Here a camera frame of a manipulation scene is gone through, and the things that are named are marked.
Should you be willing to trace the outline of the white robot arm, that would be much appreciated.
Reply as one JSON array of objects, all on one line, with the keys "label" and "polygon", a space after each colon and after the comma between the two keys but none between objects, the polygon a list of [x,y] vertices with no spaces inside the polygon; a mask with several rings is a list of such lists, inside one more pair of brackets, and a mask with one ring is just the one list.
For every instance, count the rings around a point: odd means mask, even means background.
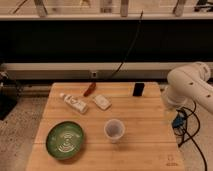
[{"label": "white robot arm", "polygon": [[213,86],[207,83],[210,77],[210,67],[204,62],[180,66],[168,73],[168,85],[162,92],[167,123],[173,122],[176,110],[183,107],[188,99],[213,114]]}]

